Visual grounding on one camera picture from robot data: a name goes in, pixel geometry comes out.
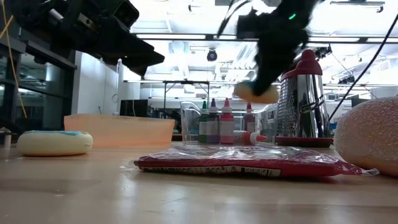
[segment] black cable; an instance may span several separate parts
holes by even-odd
[[[388,37],[390,36],[392,30],[394,29],[394,27],[396,26],[396,23],[398,21],[398,14],[396,15],[396,18],[394,19],[394,21],[391,24],[390,29],[388,30],[386,37],[384,38],[383,42],[381,42],[381,45],[379,47],[379,49],[377,50],[377,52],[374,54],[372,60],[368,63],[368,65],[366,66],[366,68],[362,71],[362,73],[358,76],[358,78],[355,80],[355,82],[349,87],[349,89],[347,90],[347,93],[343,96],[343,99],[341,99],[341,101],[338,103],[337,107],[335,108],[335,110],[332,112],[332,114],[329,117],[329,122],[331,120],[331,118],[335,115],[335,113],[337,112],[338,108],[341,106],[341,104],[343,104],[344,100],[347,98],[348,94],[350,93],[350,91],[354,88],[354,86],[356,85],[356,83],[359,81],[359,79],[362,78],[362,76],[365,74],[365,72],[369,69],[369,67],[373,64],[373,62],[377,59],[377,56],[379,55],[381,49],[384,47],[384,44],[386,44]]]

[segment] wooden table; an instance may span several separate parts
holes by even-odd
[[[158,151],[0,156],[1,224],[398,223],[398,180],[238,179],[153,174],[126,164]]]

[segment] box grater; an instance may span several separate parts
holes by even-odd
[[[282,75],[277,110],[277,136],[329,138],[322,69],[312,50],[296,68]]]

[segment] red bag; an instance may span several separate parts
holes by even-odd
[[[186,174],[257,174],[265,177],[376,175],[336,157],[284,146],[183,146],[134,161],[141,170]]]

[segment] security camera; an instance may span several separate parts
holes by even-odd
[[[217,53],[216,53],[216,50],[211,49],[211,50],[209,50],[209,52],[207,53],[207,61],[209,61],[209,62],[214,62],[215,60],[217,60]]]

